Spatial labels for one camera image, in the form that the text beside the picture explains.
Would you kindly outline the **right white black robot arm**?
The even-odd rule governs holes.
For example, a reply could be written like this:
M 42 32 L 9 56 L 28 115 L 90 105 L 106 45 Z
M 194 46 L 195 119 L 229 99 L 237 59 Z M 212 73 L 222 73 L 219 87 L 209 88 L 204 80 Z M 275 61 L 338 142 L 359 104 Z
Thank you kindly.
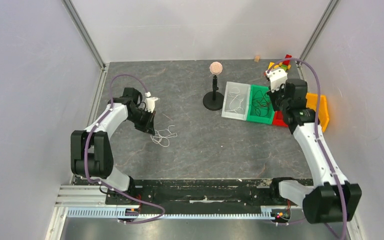
M 310 168 L 313 186 L 293 177 L 276 177 L 269 189 L 275 204 L 286 200 L 302 207 L 310 224 L 349 222 L 354 217 L 362 190 L 350 183 L 336 164 L 324 140 L 315 110 L 308 108 L 308 84 L 302 79 L 271 80 L 267 92 L 273 109 L 282 113 Z

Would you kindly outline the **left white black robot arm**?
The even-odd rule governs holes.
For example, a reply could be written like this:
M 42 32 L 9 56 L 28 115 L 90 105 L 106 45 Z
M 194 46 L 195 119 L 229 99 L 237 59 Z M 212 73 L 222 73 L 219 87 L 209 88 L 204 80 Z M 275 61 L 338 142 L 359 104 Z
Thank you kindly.
M 146 92 L 142 95 L 133 87 L 126 87 L 122 96 L 112 97 L 104 112 L 88 127 L 75 130 L 70 136 L 70 167 L 74 175 L 86 178 L 118 191 L 117 197 L 124 204 L 137 198 L 133 178 L 114 165 L 110 139 L 116 129 L 130 121 L 136 130 L 155 135 L 154 118 L 157 97 Z

